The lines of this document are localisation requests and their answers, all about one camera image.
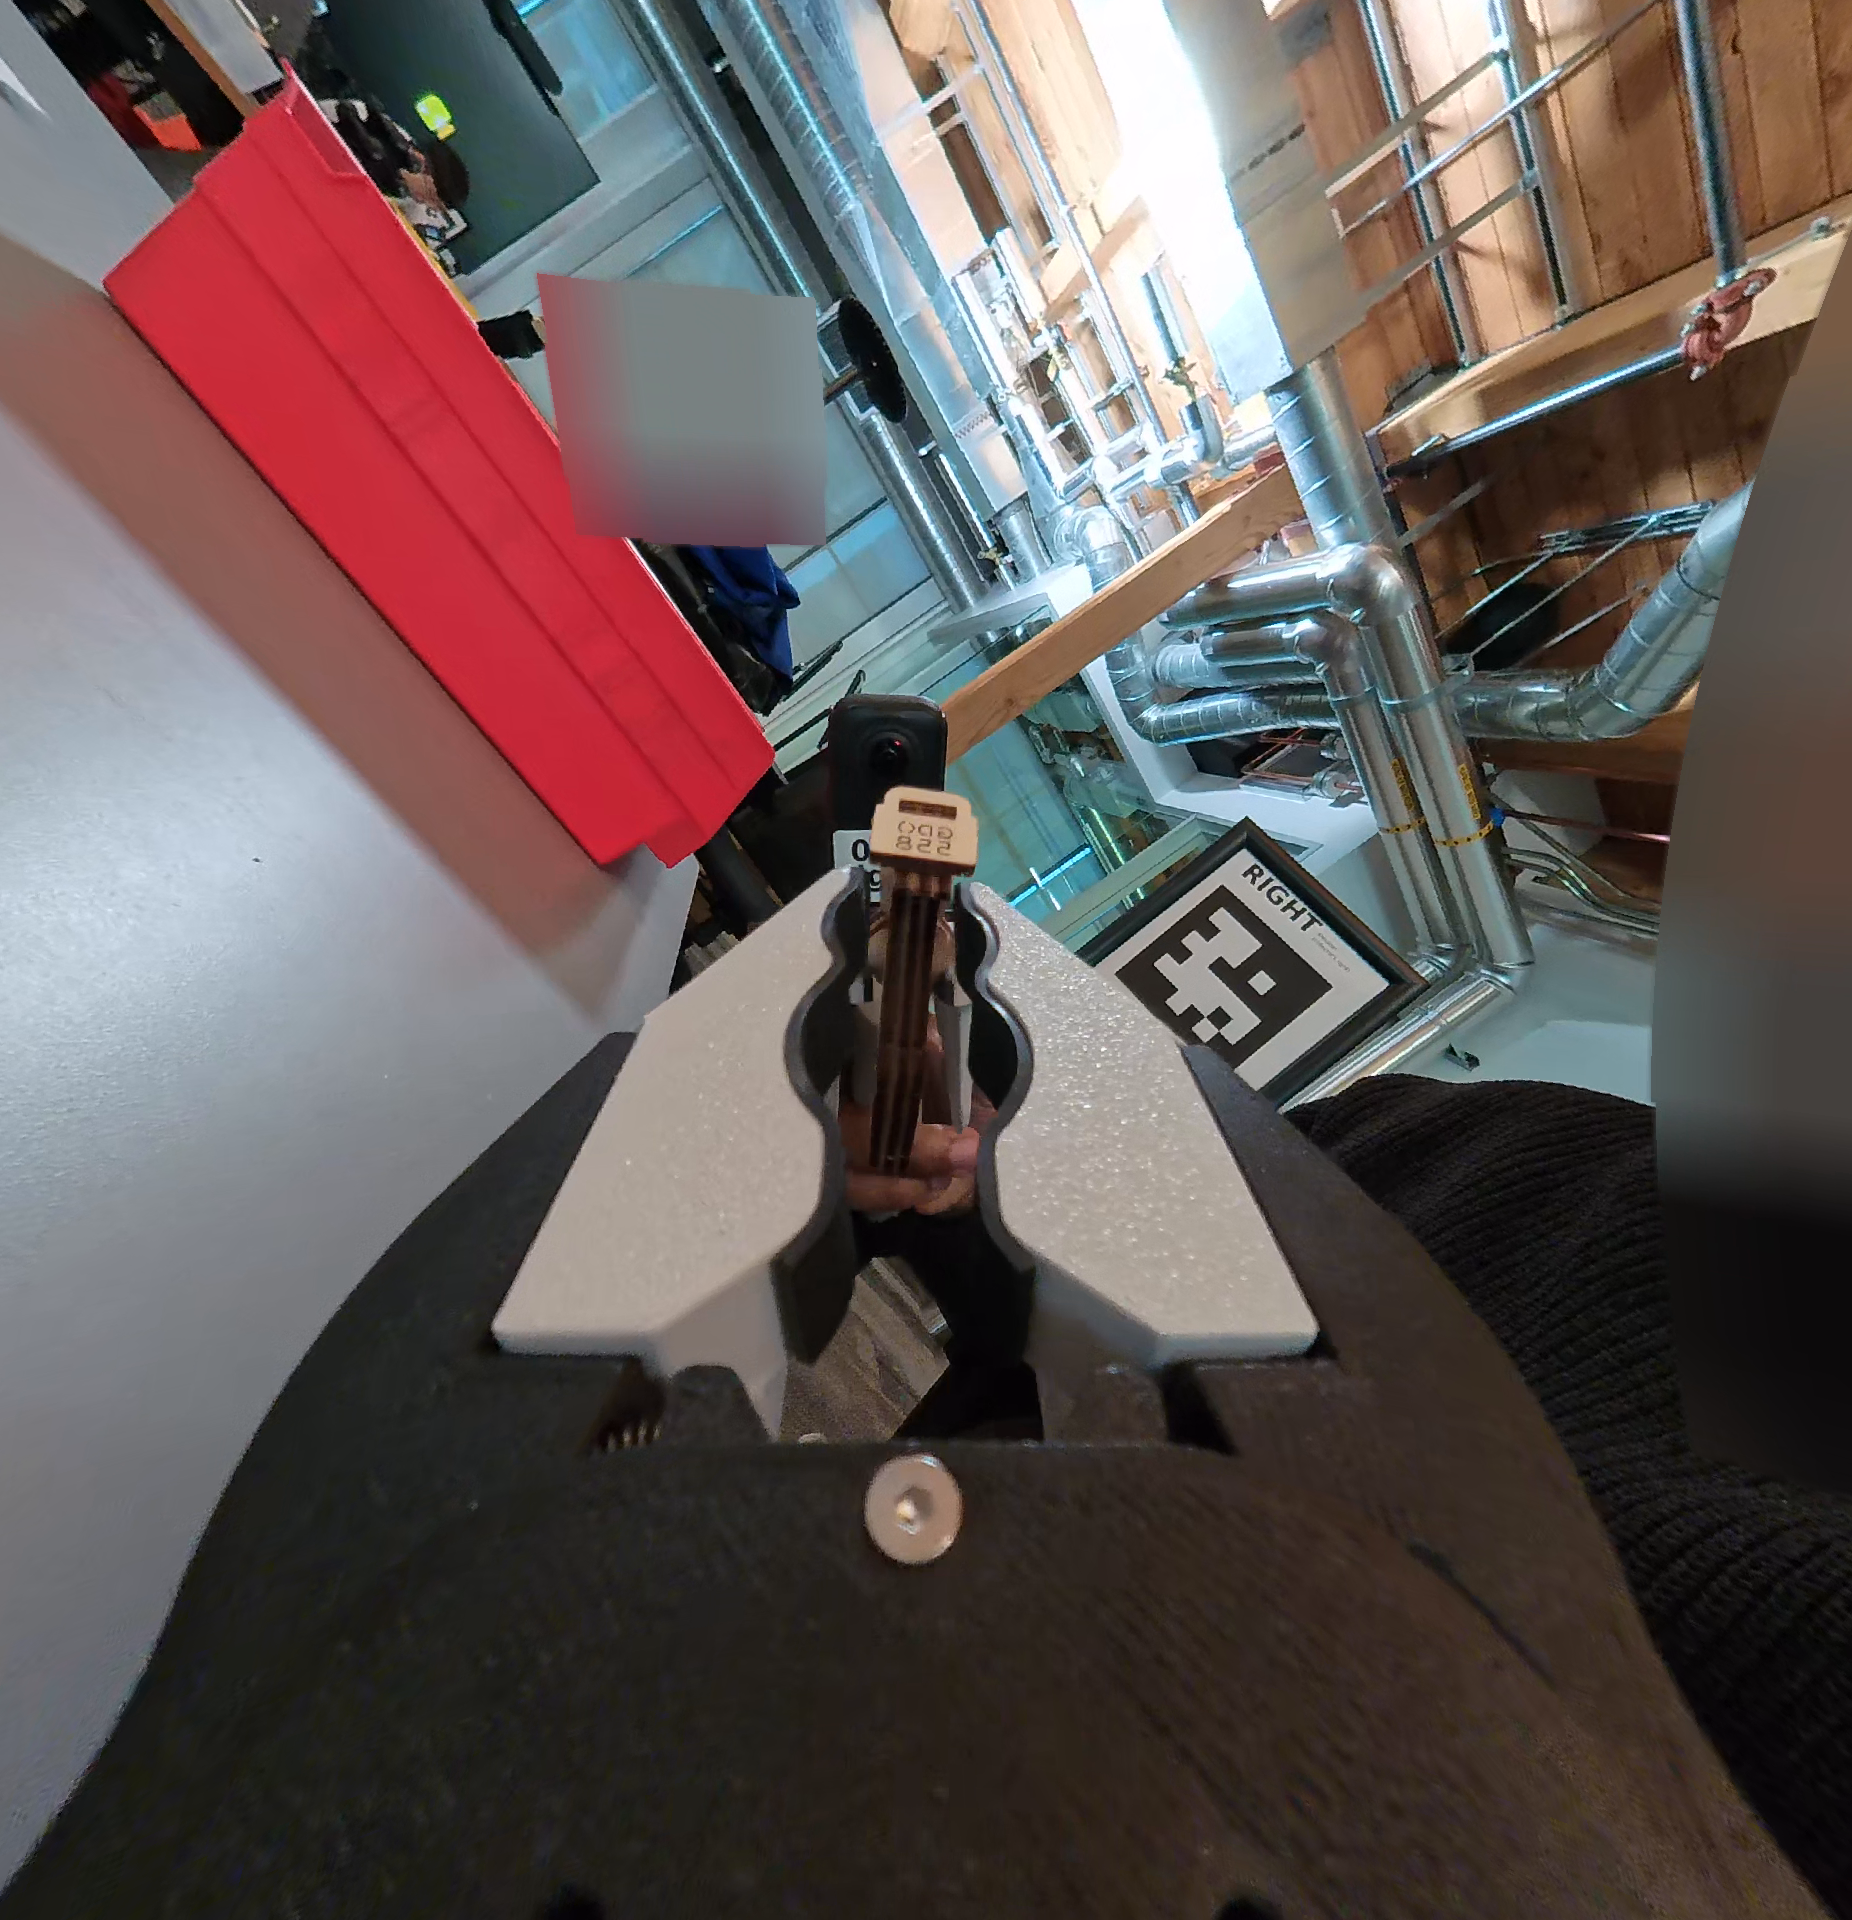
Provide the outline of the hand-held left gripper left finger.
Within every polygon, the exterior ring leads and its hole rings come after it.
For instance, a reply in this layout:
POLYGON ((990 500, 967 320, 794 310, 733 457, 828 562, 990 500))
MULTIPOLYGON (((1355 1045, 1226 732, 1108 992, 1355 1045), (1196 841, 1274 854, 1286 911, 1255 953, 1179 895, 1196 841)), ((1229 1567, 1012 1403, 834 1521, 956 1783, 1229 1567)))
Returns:
POLYGON ((496 1310, 507 1355, 720 1369, 780 1432, 863 1264, 837 1092, 866 930, 866 881, 823 877, 650 1012, 496 1310))

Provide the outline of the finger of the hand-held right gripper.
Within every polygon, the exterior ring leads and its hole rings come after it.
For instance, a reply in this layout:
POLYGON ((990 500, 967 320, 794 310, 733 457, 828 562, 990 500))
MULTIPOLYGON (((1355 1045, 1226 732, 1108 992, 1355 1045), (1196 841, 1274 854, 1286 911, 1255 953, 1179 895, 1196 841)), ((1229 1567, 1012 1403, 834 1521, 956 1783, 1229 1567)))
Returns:
POLYGON ((970 998, 959 972, 959 943, 935 939, 935 1124, 953 1131, 970 1126, 973 1078, 968 1068, 970 998))

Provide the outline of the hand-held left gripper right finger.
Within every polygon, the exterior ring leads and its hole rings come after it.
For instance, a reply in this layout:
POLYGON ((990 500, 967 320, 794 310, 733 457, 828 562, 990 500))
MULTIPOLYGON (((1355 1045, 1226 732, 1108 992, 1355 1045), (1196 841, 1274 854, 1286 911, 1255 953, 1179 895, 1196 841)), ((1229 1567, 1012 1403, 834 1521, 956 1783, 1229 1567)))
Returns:
POLYGON ((1172 1030, 987 885, 953 923, 981 1216, 1031 1285, 1033 1371, 1308 1355, 1320 1322, 1172 1030))

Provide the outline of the layered wooden puzzle piece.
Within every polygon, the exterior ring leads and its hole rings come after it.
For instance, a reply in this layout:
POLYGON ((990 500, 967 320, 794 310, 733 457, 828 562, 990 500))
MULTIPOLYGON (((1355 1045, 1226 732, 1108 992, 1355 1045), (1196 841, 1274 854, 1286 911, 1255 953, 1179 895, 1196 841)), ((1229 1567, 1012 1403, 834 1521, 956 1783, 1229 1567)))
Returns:
POLYGON ((940 928, 956 887, 974 877, 981 834, 960 797, 897 785, 879 803, 869 836, 881 873, 885 972, 869 1147, 875 1172, 904 1176, 929 1084, 929 1023, 936 984, 940 928))

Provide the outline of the person's right forearm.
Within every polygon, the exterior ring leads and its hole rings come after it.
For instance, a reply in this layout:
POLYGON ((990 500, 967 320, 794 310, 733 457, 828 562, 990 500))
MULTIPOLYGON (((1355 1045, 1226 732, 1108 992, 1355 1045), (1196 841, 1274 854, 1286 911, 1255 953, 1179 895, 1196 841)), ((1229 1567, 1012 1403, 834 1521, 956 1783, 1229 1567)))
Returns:
POLYGON ((1506 1351, 1740 1794, 1852 1918, 1852 1499, 1687 1438, 1646 1106, 1549 1083, 1356 1083, 1289 1123, 1506 1351))

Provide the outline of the person's right hand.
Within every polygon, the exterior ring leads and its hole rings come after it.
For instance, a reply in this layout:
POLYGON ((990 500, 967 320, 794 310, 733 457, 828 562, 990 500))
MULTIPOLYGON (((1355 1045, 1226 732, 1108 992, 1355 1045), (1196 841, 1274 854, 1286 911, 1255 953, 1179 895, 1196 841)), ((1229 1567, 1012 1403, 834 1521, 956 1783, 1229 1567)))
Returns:
POLYGON ((954 1129, 921 1120, 900 1172, 879 1171, 870 1148, 870 1113, 844 1106, 840 1113, 846 1154, 846 1204, 869 1219, 899 1214, 946 1216, 973 1209, 978 1162, 994 1111, 981 1103, 976 1120, 954 1129))

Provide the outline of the black framed marker poster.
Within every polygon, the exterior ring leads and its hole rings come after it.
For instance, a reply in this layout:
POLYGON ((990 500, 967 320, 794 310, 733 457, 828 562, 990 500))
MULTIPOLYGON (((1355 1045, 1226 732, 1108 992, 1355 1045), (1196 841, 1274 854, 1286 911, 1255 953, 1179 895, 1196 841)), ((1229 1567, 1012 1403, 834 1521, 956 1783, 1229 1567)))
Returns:
POLYGON ((1293 1103, 1430 980, 1263 828, 1223 833, 1080 946, 1186 1047, 1293 1103))

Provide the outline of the wooden ceiling beam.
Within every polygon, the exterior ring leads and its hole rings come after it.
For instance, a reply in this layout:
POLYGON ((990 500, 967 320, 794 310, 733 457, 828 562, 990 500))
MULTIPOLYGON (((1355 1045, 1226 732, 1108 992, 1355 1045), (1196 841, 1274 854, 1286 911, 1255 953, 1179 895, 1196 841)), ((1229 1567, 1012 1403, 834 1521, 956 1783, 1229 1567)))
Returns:
POLYGON ((1189 593, 1246 567, 1267 541, 1303 517, 1296 480, 1285 464, 1269 467, 1208 506, 1164 547, 956 690, 942 707, 946 761, 959 762, 1009 729, 1189 593))

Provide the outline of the black round disc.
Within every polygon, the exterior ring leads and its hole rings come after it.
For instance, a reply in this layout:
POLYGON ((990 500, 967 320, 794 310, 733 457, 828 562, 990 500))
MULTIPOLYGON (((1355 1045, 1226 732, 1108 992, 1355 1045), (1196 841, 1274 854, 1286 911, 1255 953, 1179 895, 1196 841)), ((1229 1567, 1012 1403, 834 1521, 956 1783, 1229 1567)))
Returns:
POLYGON ((819 315, 823 405, 858 396, 881 420, 904 426, 911 393, 881 325, 857 298, 837 301, 819 315))

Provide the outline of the bundle of silver insulated pipes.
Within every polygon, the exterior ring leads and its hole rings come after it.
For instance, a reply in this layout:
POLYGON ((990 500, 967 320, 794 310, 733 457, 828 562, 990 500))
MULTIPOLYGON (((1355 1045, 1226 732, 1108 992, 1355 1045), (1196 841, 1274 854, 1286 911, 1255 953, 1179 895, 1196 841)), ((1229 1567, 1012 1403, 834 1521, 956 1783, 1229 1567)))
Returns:
POLYGON ((1456 718, 1425 600, 1380 543, 1208 582, 1171 606, 1172 626, 1280 628, 1312 664, 1344 737, 1387 862, 1408 909, 1419 965, 1483 972, 1519 992, 1535 965, 1529 924, 1495 853, 1479 761, 1456 718))

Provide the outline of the red plastic bin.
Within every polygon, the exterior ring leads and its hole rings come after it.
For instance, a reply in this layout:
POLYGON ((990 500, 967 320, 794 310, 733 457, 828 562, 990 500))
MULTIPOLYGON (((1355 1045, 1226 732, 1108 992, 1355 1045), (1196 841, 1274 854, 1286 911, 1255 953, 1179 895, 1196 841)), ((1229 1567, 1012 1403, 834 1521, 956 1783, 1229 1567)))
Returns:
POLYGON ((109 275, 115 308, 601 865, 701 853, 761 718, 288 70, 109 275))

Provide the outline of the silver ceiling duct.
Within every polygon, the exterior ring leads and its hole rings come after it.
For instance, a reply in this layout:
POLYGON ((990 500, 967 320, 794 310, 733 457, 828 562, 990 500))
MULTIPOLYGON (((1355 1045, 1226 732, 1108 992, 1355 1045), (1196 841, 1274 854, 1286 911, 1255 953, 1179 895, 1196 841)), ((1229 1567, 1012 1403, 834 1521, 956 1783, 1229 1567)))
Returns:
POLYGON ((1029 477, 998 402, 987 333, 968 322, 866 107, 852 26, 897 51, 876 4, 618 4, 638 54, 734 202, 768 276, 828 307, 852 297, 888 341, 904 420, 858 429, 906 532, 954 608, 983 596, 983 557, 1045 573, 1029 477))

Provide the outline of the dark wall screen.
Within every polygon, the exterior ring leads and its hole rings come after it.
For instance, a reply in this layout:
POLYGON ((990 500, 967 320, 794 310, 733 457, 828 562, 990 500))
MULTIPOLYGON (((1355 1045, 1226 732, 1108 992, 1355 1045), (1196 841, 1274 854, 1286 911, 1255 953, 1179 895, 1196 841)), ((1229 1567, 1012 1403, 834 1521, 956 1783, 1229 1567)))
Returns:
POLYGON ((453 244, 470 275, 598 187, 558 110, 558 77, 516 4, 332 2, 325 35, 351 82, 418 138, 424 99, 441 99, 444 147, 468 172, 465 230, 453 244))

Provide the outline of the silver spiral duct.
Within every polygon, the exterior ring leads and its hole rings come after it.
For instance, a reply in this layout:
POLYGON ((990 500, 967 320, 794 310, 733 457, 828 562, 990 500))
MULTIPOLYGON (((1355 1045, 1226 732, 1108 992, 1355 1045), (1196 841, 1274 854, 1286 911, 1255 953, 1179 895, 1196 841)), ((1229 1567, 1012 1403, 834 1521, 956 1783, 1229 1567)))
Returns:
POLYGON ((1755 483, 1717 502, 1674 567, 1591 669, 1565 677, 1495 670, 1453 685, 1465 735, 1549 747, 1632 739, 1697 687, 1755 483))

